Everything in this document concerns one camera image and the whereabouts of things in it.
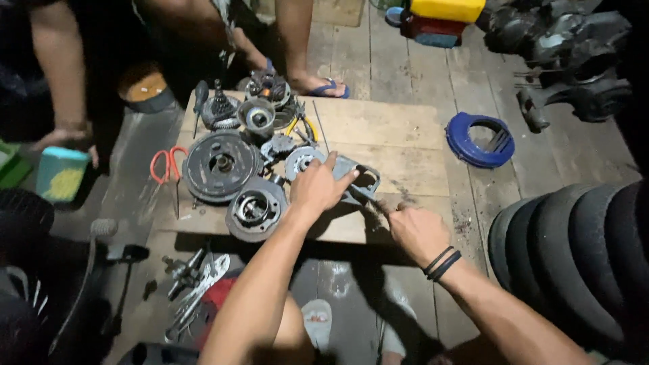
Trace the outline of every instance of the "wooden table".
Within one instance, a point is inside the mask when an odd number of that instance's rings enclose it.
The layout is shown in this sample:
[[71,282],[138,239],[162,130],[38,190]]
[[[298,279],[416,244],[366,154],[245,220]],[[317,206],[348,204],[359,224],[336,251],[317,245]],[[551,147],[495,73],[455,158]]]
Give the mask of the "wooden table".
[[[243,93],[229,95],[243,100]],[[413,206],[436,211],[446,222],[452,222],[448,180],[442,148],[446,141],[437,109],[422,105],[401,105],[373,101],[301,97],[306,101],[306,114],[313,121],[320,137],[319,149],[326,154],[324,140],[329,148],[351,159],[373,167],[381,174],[382,183],[377,197],[395,205],[402,200]],[[177,145],[190,148],[194,142],[195,114],[190,98]],[[320,115],[322,128],[317,122],[312,100]],[[196,139],[208,133],[202,122]],[[178,165],[184,157],[176,154]],[[284,174],[283,164],[275,167]],[[199,205],[193,208],[194,198],[184,181],[179,184],[179,219],[168,209],[163,227],[185,233],[229,234],[225,226],[227,207]],[[387,227],[385,219],[382,224]],[[340,204],[323,216],[310,232],[310,238],[353,244],[390,243],[389,235],[374,236],[368,242],[365,217],[360,209],[350,209]]]

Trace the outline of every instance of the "yellow container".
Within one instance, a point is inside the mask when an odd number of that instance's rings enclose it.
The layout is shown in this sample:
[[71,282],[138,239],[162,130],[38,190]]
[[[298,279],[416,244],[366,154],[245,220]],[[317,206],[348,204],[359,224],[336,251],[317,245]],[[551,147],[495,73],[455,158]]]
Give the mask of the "yellow container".
[[485,0],[411,0],[410,11],[425,18],[473,23],[485,7]]

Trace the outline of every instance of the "person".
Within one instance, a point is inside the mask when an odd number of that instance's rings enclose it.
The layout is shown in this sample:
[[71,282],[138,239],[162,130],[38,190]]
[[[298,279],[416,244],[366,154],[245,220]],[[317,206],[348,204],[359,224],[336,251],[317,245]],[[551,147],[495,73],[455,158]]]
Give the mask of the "person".
[[[335,181],[335,162],[336,153],[332,152],[324,164],[315,159],[297,175],[291,185],[290,205],[278,227],[243,270],[215,317],[199,365],[269,362],[271,355],[285,364],[309,364],[315,360],[314,347],[327,345],[323,331],[309,331],[309,327],[328,322],[330,328],[330,309],[300,311],[288,294],[288,285],[307,231],[338,203],[359,174],[354,170]],[[441,254],[431,270],[445,265],[449,257],[457,257],[454,250],[448,250],[450,233],[440,215],[403,203],[396,210],[384,201],[380,204],[392,237],[420,268],[427,268]],[[510,364],[593,363],[568,336],[464,258],[452,263],[439,283]],[[400,364],[405,355],[384,348],[382,364]]]
[[6,142],[37,139],[37,151],[90,148],[96,167],[85,71],[66,0],[0,0],[0,136]]
[[[138,9],[148,12],[166,28],[188,40],[218,49],[234,46],[245,55],[251,71],[267,69],[272,63],[252,44],[243,30],[230,31],[228,16],[233,1],[218,0],[137,0]],[[339,81],[310,75],[306,70],[307,46],[311,29],[313,0],[276,0],[276,22],[286,57],[287,81],[300,95],[349,97],[349,87]]]

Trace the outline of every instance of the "hand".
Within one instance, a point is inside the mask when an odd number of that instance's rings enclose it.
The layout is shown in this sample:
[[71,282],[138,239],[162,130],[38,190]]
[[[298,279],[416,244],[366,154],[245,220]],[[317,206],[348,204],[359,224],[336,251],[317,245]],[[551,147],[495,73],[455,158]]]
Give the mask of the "hand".
[[46,134],[40,141],[36,142],[32,147],[33,151],[43,151],[46,147],[58,146],[72,149],[80,149],[82,151],[88,150],[92,157],[92,166],[99,167],[99,155],[97,148],[92,145],[90,148],[90,141],[92,140],[92,128],[89,123],[83,123],[79,128],[61,128],[55,127],[53,131]]
[[297,174],[291,184],[291,205],[305,209],[317,219],[325,210],[333,208],[345,190],[360,174],[352,170],[340,180],[334,180],[332,173],[338,154],[333,151],[324,164],[314,158],[304,172]]
[[378,204],[390,224],[392,238],[421,268],[430,265],[450,245],[450,232],[439,214],[423,208],[411,208],[403,202],[396,210],[384,200]]

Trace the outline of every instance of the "blue flip-flop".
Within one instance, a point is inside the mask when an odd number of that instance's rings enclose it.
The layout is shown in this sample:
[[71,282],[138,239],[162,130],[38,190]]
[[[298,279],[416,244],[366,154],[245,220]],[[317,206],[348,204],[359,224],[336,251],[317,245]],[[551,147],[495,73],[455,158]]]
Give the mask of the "blue flip-flop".
[[337,88],[336,82],[333,79],[329,77],[327,77],[326,79],[329,80],[329,85],[324,85],[324,86],[320,86],[319,88],[315,88],[306,95],[317,96],[317,97],[339,97],[340,99],[347,99],[349,97],[349,86],[347,85],[345,85],[345,93],[342,96],[333,96],[333,95],[325,94],[326,90]]

